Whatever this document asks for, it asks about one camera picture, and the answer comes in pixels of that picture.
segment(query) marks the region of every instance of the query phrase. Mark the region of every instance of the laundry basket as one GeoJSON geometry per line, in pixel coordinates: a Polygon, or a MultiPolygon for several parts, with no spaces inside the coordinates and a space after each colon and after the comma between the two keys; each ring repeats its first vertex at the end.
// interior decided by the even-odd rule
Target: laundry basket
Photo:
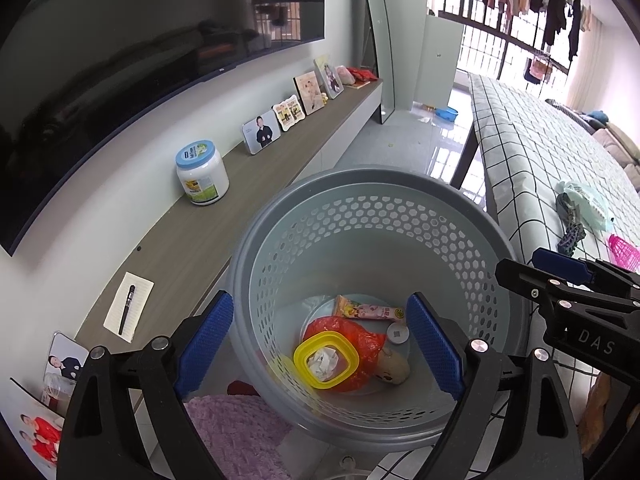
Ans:
{"type": "Polygon", "coordinates": [[[317,174],[280,193],[244,234],[230,266],[231,341],[265,401],[313,437],[347,449],[427,446],[454,401],[412,337],[406,382],[372,378],[351,394],[306,386],[293,352],[309,316],[337,294],[404,306],[421,291],[469,337],[522,353],[528,306],[495,281],[502,258],[514,254],[498,226],[439,180],[389,168],[317,174]]]}

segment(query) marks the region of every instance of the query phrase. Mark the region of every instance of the table leg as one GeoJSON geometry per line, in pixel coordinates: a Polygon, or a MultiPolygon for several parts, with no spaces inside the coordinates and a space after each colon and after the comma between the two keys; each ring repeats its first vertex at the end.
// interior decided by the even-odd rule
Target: table leg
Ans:
{"type": "Polygon", "coordinates": [[[462,148],[462,153],[460,154],[460,161],[456,166],[456,171],[454,171],[450,183],[456,189],[460,189],[462,187],[462,182],[469,171],[469,167],[471,167],[471,162],[474,160],[477,150],[478,138],[476,137],[476,130],[474,126],[471,125],[469,134],[466,137],[465,147],[462,148]]]}

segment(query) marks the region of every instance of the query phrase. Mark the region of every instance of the pen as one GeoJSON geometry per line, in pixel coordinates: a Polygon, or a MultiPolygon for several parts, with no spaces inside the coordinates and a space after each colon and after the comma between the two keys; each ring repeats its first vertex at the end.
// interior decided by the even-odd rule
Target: pen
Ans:
{"type": "Polygon", "coordinates": [[[129,293],[127,294],[127,301],[124,303],[124,311],[122,313],[122,319],[120,320],[120,329],[118,330],[118,335],[122,335],[122,331],[124,330],[124,322],[127,320],[127,314],[129,313],[129,307],[131,306],[131,300],[133,300],[133,293],[136,291],[136,286],[131,285],[129,287],[129,293]]]}

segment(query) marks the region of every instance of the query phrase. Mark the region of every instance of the pink mesh basket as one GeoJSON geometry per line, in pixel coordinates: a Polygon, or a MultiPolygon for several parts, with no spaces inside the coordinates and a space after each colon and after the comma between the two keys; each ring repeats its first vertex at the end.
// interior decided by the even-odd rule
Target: pink mesh basket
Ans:
{"type": "Polygon", "coordinates": [[[636,272],[640,266],[640,251],[637,248],[616,235],[609,237],[609,248],[617,266],[636,272]]]}

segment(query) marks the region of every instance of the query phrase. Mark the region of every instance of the television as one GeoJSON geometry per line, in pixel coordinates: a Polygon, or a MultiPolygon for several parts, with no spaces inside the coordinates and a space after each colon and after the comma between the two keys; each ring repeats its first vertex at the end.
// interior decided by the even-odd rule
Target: television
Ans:
{"type": "Polygon", "coordinates": [[[324,0],[0,0],[0,245],[137,118],[324,38],[324,0]]]}

